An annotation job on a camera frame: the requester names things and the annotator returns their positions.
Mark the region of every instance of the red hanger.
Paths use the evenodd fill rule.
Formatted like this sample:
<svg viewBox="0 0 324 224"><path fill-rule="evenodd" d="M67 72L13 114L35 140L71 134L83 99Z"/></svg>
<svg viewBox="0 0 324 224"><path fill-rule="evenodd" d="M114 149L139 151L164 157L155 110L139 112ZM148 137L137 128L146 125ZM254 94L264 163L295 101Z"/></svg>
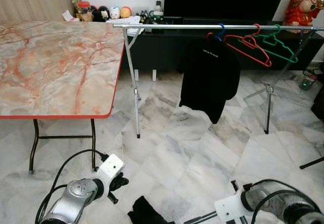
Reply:
<svg viewBox="0 0 324 224"><path fill-rule="evenodd" d="M266 66L266 67L270 67L270 66L272 66L272 62L270 61L270 58L269 58L268 54L267 54L267 53L266 53L266 52L265 52L265 51L264 51L260 46L258 46L257 42L256 42L255 39L253 38L254 35L257 35L257 34L260 33L261 27L260 27L260 25L257 24L257 23L255 23L255 24L253 24L253 25L256 25L256 26L258 27L258 31L257 31L256 33L253 33L252 35L246 35L246 36L244 36L244 37L242 37L242 36L238 36L238 35L226 35L226 36L224 37L224 39L223 39L223 42L225 42L226 39L229 38L229 37L234 37L234 38L238 38L239 41L240 41L241 43L245 44L247 47L249 47L249 48L251 48L251 49L253 49L253 50L254 50L255 48L260 49L260 50L262 51L262 53L265 55L266 59L267 59L265 62L260 61L259 59L254 58L253 56L251 56L251 55L245 53L244 51L241 51L240 49L238 49L238 48L232 46L231 44L229 44L229 43L227 43L227 42L225 42L228 46L230 46L231 48L233 48L233 49L239 51L239 52L242 53L243 55L245 55L245 56L247 56L247 57L249 57L249 58L251 58L251 59L253 59L253 60L257 61L257 62L259 62L260 64L262 64L262 65L264 65L264 66Z"/></svg>

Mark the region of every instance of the black jacket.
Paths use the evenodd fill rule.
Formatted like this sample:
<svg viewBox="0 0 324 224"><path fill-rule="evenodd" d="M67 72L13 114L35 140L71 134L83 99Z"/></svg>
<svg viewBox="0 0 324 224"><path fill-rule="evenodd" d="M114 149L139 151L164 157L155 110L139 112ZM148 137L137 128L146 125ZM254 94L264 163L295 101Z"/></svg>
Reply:
<svg viewBox="0 0 324 224"><path fill-rule="evenodd" d="M203 110L216 124L225 101L237 92L240 67L236 56L223 42L203 38L189 44L177 70L184 73L180 106Z"/></svg>

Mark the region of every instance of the wooden cabinet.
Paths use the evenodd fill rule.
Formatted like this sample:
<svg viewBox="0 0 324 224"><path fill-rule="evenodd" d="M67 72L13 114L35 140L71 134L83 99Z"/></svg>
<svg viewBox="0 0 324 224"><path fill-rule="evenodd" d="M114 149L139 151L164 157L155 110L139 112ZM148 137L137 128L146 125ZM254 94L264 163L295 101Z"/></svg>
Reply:
<svg viewBox="0 0 324 224"><path fill-rule="evenodd" d="M0 22L64 21L66 10L73 14L71 0L0 0Z"/></svg>

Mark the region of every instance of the blue hanger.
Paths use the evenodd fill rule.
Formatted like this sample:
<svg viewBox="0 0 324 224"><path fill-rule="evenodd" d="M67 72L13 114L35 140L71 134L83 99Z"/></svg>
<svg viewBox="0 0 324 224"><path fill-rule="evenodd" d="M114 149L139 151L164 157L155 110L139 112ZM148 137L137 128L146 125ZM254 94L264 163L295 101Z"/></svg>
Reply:
<svg viewBox="0 0 324 224"><path fill-rule="evenodd" d="M219 34L216 35L216 38L219 39L219 41L222 41L222 39L220 38L220 36L222 36L225 33L225 27L224 24L219 23L218 25L221 25L223 28L223 31L221 31Z"/></svg>

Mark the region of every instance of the black metal table leg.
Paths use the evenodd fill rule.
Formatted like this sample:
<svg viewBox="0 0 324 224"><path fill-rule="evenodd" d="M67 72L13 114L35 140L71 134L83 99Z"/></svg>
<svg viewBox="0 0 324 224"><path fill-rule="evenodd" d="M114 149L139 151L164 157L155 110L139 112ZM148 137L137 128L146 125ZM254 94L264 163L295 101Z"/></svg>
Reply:
<svg viewBox="0 0 324 224"><path fill-rule="evenodd" d="M319 162L322 162L322 161L324 161L324 157L321 157L321 158L319 158L319 159L317 159L317 160L315 160L315 161L309 162L309 163L307 163L307 164L301 165L301 166L300 166L300 169L304 169L304 168L310 167L310 166L312 166L312 165L314 165L314 164L317 164L317 163L319 163Z"/></svg>
<svg viewBox="0 0 324 224"><path fill-rule="evenodd" d="M39 128L37 119L33 119L33 124L35 128L35 138L34 144L31 149L30 157L29 157L29 174L34 173L34 156L36 152L36 147L39 139L92 139L92 170L97 171L98 167L96 167L96 128L95 128L95 120L91 119L91 136L39 136Z"/></svg>
<svg viewBox="0 0 324 224"><path fill-rule="evenodd" d="M33 119L32 121L34 123L34 128L35 128L35 137L34 137L34 144L32 145L32 149L29 157L29 172L28 172L29 174L34 173L34 156L35 156L35 151L39 140L39 128L38 128L37 119Z"/></svg>

